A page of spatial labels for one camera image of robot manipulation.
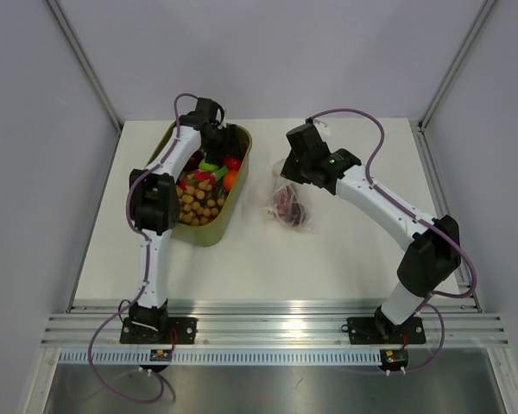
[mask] plastic bag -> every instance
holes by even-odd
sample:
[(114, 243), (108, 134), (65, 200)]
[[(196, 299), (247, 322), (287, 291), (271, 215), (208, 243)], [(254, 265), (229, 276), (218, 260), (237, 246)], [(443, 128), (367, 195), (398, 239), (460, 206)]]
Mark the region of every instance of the plastic bag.
[(272, 166), (272, 191), (266, 210), (270, 216), (292, 229), (314, 231), (313, 209), (301, 185), (280, 175), (285, 161), (280, 160)]

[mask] mounting plate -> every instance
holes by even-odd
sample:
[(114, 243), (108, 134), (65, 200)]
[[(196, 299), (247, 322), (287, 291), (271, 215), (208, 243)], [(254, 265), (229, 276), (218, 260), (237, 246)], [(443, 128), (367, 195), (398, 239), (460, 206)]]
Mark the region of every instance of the mounting plate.
[(122, 344), (146, 345), (150, 343), (171, 344), (171, 336), (169, 331), (176, 330), (177, 345), (193, 345), (196, 339), (196, 330), (198, 328), (198, 319), (195, 317), (169, 317), (168, 328), (165, 332), (156, 332), (148, 328), (133, 324), (128, 317), (123, 320), (123, 329), (121, 329)]
[(342, 331), (349, 333), (351, 345), (402, 345), (405, 342), (405, 334), (407, 342), (411, 345), (426, 343), (426, 334), (420, 317), (411, 317), (387, 341), (377, 332), (374, 317), (348, 317), (347, 325), (342, 326)]

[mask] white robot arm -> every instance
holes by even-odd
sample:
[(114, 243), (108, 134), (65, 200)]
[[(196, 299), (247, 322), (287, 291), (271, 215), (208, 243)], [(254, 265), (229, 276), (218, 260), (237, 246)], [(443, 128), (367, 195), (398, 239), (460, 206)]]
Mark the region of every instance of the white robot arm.
[(312, 120), (287, 133), (292, 150), (281, 175), (299, 184), (313, 184), (356, 205), (380, 224), (405, 251), (397, 269), (399, 283), (374, 315), (378, 336), (388, 340), (400, 329), (433, 289), (459, 265), (460, 255), (432, 230), (418, 223), (420, 219), (433, 223), (459, 244), (458, 225), (450, 216), (436, 219), (419, 211), (383, 185), (398, 203), (415, 213), (415, 218), (403, 214), (394, 204), (376, 191), (366, 176), (361, 160), (345, 149), (331, 153)]
[(141, 277), (138, 300), (130, 306), (129, 316), (123, 321), (126, 335), (122, 334), (122, 343), (168, 339), (172, 321), (167, 316), (167, 251), (180, 215), (176, 181), (190, 157), (201, 147), (205, 148), (207, 162), (220, 163), (230, 146), (225, 129), (221, 128), (223, 117), (224, 110), (218, 103), (198, 98), (195, 110), (178, 120), (176, 136), (144, 170), (133, 170), (130, 174), (129, 216), (140, 237)]
[[(354, 166), (347, 170), (343, 178), (336, 182), (336, 195), (356, 205), (363, 213), (380, 224), (395, 239), (403, 251), (407, 251), (414, 241), (414, 235), (424, 233), (426, 228), (412, 218), (405, 216), (379, 192), (374, 191), (369, 183), (364, 180), (364, 170), (364, 166)], [(388, 188), (380, 183), (377, 183), (377, 185), (409, 210), (417, 211), (418, 217), (428, 222), (433, 220), (432, 216), (419, 211)], [(398, 282), (389, 298), (382, 304), (382, 312), (391, 323), (400, 325), (411, 316), (423, 300), (424, 298), (415, 296), (401, 282)]]
[[(193, 153), (201, 147), (201, 133), (191, 127), (180, 127), (180, 136), (178, 139), (169, 140), (163, 150), (157, 155), (155, 160), (150, 162), (146, 169), (150, 170), (154, 166), (159, 165), (155, 170), (155, 174), (178, 178), (182, 172), (182, 168), (192, 156)], [(142, 229), (141, 232), (146, 234), (149, 239), (150, 249), (149, 258), (146, 257), (146, 239), (143, 235), (140, 237), (140, 274), (144, 275), (146, 266), (148, 270), (148, 286), (144, 290), (138, 304), (146, 308), (160, 308), (167, 300), (166, 277), (167, 274), (167, 246), (172, 229), (167, 229), (160, 235), (156, 231), (150, 229)]]

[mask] cable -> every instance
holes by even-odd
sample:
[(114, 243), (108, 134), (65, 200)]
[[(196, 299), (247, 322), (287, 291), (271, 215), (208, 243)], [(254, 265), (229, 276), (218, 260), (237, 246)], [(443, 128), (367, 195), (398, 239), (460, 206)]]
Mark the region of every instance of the cable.
[(405, 334), (403, 337), (403, 346), (399, 348), (400, 351), (405, 349), (408, 345), (408, 334)]
[[(353, 110), (348, 108), (339, 108), (335, 110), (325, 110), (323, 112), (319, 112), (318, 114), (315, 114), (310, 117), (310, 119), (315, 119), (320, 116), (328, 115), (328, 114), (335, 114), (338, 112), (350, 112), (351, 114), (357, 114), (360, 116), (364, 116), (365, 118), (370, 119), (377, 127), (380, 129), (380, 141), (378, 142), (378, 145), (372, 152), (372, 154), (369, 157), (369, 160), (366, 163), (365, 167), (365, 175), (366, 179), (369, 182), (369, 185), (374, 188), (376, 191), (378, 191), (384, 198), (386, 198), (391, 204), (393, 204), (395, 207), (397, 207), (399, 210), (401, 210), (404, 214), (412, 218), (413, 220), (416, 220), (416, 214), (414, 214), (412, 211), (410, 211), (407, 207), (399, 203), (397, 200), (395, 200), (393, 197), (391, 197), (387, 192), (385, 192), (382, 188), (380, 188), (372, 179), (370, 176), (370, 167), (372, 166), (372, 161), (374, 158), (378, 155), (378, 152), (380, 152), (380, 149), (382, 148), (382, 145), (385, 141), (386, 132), (380, 123), (376, 118), (374, 118), (372, 115), (367, 114), (366, 112), (363, 112), (361, 110)], [(441, 292), (441, 291), (433, 291), (432, 295), (440, 295), (444, 296), (446, 298), (456, 298), (456, 299), (462, 299), (462, 298), (468, 298), (469, 296), (474, 293), (477, 287), (477, 272), (476, 268), (474, 267), (474, 263), (472, 262), (471, 258), (468, 256), (468, 254), (448, 235), (446, 235), (443, 231), (435, 227), (433, 224), (427, 222), (424, 219), (418, 220), (418, 223), (422, 224), (424, 227), (427, 227), (431, 231), (433, 231), (435, 234), (437, 234), (439, 237), (441, 237), (443, 240), (445, 240), (451, 247), (458, 253), (460, 256), (464, 259), (466, 262), (466, 265), (468, 266), (470, 273), (471, 273), (471, 286), (468, 291), (464, 293), (448, 293), (448, 292)], [(428, 296), (424, 301), (418, 306), (416, 309), (417, 311), (422, 308), (423, 305), (427, 304), (428, 300), (430, 300), (430, 296)]]
[(119, 306), (117, 307), (117, 312), (119, 312), (119, 320), (121, 321), (121, 323), (123, 322), (123, 317), (121, 316), (121, 305), (125, 302), (130, 303), (128, 299), (123, 299), (121, 302), (119, 302)]
[(172, 404), (176, 403), (176, 392), (174, 392), (174, 388), (173, 386), (171, 386), (171, 384), (169, 383), (169, 381), (167, 381), (167, 378), (165, 377), (161, 377), (161, 380), (165, 383), (165, 385), (167, 386), (167, 388), (169, 389), (169, 391), (173, 394), (173, 401), (171, 401)]
[(179, 110), (178, 110), (178, 107), (177, 107), (177, 103), (179, 102), (179, 99), (181, 97), (193, 97), (195, 99), (198, 99), (198, 97), (196, 97), (195, 95), (193, 95), (191, 93), (181, 93), (178, 97), (176, 97), (174, 99), (173, 106), (174, 106), (174, 121), (176, 123), (176, 137), (174, 138), (173, 145), (171, 147), (169, 147), (169, 149), (167, 150), (167, 152), (165, 153), (163, 158), (161, 158), (160, 161), (157, 164), (155, 164), (154, 166), (152, 166), (151, 168), (146, 170), (140, 177), (138, 177), (135, 180), (134, 183), (132, 183), (132, 185), (129, 188), (129, 194), (127, 195), (127, 201), (125, 203), (125, 216), (127, 218), (127, 223), (129, 224), (129, 227), (132, 229), (132, 231), (134, 231), (138, 235), (141, 235), (144, 238), (144, 243), (146, 244), (146, 260), (145, 260), (145, 265), (144, 265), (144, 279), (142, 280), (142, 287), (140, 288), (140, 291), (135, 296), (135, 298), (132, 299), (132, 301), (129, 304), (127, 304), (124, 308), (122, 308), (121, 310), (117, 311), (116, 313), (114, 313), (113, 315), (111, 315), (105, 321), (102, 322), (102, 324), (98, 327), (98, 329), (96, 329), (96, 331), (92, 335), (92, 338), (91, 338), (90, 342), (88, 343), (88, 355), (87, 355), (88, 365), (90, 365), (90, 368), (91, 368), (92, 372), (94, 373), (94, 375), (96, 376), (98, 381), (102, 384), (102, 386), (104, 386), (104, 388), (106, 390), (108, 390), (109, 392), (117, 395), (118, 397), (126, 399), (127, 401), (130, 401), (131, 403), (137, 403), (137, 404), (153, 404), (154, 402), (158, 401), (162, 397), (162, 395), (163, 395), (163, 393), (165, 391), (164, 382), (161, 379), (162, 377), (158, 373), (154, 373), (154, 372), (148, 371), (148, 373), (151, 373), (152, 375), (154, 375), (157, 378), (157, 380), (161, 383), (161, 390), (160, 390), (159, 394), (156, 397), (152, 398), (152, 399), (132, 398), (132, 397), (130, 397), (128, 395), (123, 394), (122, 392), (119, 392), (115, 388), (111, 387), (105, 381), (105, 379), (102, 378), (102, 376), (100, 375), (98, 369), (94, 365), (94, 361), (92, 360), (92, 358), (93, 358), (92, 357), (92, 348), (94, 347), (94, 342), (96, 342), (96, 338), (98, 338), (98, 335), (105, 328), (105, 326), (107, 326), (107, 324), (110, 323), (113, 319), (115, 319), (116, 317), (118, 317), (122, 313), (124, 313), (133, 304), (138, 302), (140, 297), (144, 294), (144, 291), (146, 290), (146, 286), (148, 285), (149, 256), (150, 256), (149, 242), (150, 242), (150, 239), (149, 239), (148, 235), (146, 235), (146, 233), (144, 233), (143, 231), (137, 229), (136, 226), (132, 223), (132, 220), (130, 219), (130, 200), (132, 199), (132, 196), (133, 196), (133, 194), (135, 192), (136, 187), (141, 182), (143, 182), (143, 180), (145, 180), (150, 174), (155, 172), (160, 167), (160, 165), (163, 164), (163, 162), (165, 162), (167, 157), (173, 152), (174, 148), (176, 147), (176, 144), (179, 142), (179, 137), (180, 137), (180, 119), (179, 119)]
[[(133, 373), (147, 373), (147, 372), (142, 371), (140, 369), (130, 369), (129, 371), (125, 371), (124, 373), (120, 373), (120, 374), (116, 375), (115, 377), (110, 379), (109, 382), (110, 382), (110, 384), (113, 384), (113, 383), (119, 381), (121, 378), (124, 378)], [(73, 395), (73, 388), (71, 386), (71, 382), (72, 382), (71, 377), (72, 377), (72, 375), (67, 375), (67, 377), (66, 377), (66, 393), (67, 393), (67, 396), (75, 403), (84, 403), (85, 401), (88, 401), (89, 399), (93, 399), (94, 397), (96, 397), (99, 393), (101, 393), (104, 390), (103, 387), (100, 387), (96, 391), (91, 392), (90, 394), (88, 394), (84, 397), (77, 398)], [(169, 388), (169, 390), (171, 390), (171, 392), (174, 395), (174, 389), (171, 387), (171, 385), (168, 384), (167, 387)]]
[(441, 315), (441, 312), (439, 311), (439, 309), (436, 308), (435, 306), (433, 306), (432, 304), (424, 304), (424, 306), (427, 306), (428, 308), (432, 308), (432, 310), (438, 316), (439, 323), (441, 324), (441, 338), (439, 339), (439, 345), (435, 351), (435, 354), (433, 354), (433, 357), (417, 367), (408, 369), (407, 373), (418, 373), (420, 370), (428, 368), (430, 365), (432, 365), (435, 362), (435, 360), (438, 359), (439, 355), (441, 354), (441, 350), (443, 349), (443, 343), (445, 342), (445, 322), (443, 322), (443, 315)]

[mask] orange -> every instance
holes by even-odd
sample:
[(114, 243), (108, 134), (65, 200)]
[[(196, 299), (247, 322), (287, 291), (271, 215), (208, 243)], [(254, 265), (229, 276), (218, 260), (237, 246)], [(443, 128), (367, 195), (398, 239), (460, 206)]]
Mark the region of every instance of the orange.
[(231, 192), (232, 186), (236, 182), (236, 177), (238, 176), (238, 171), (230, 170), (228, 171), (223, 178), (223, 188), (226, 192)]

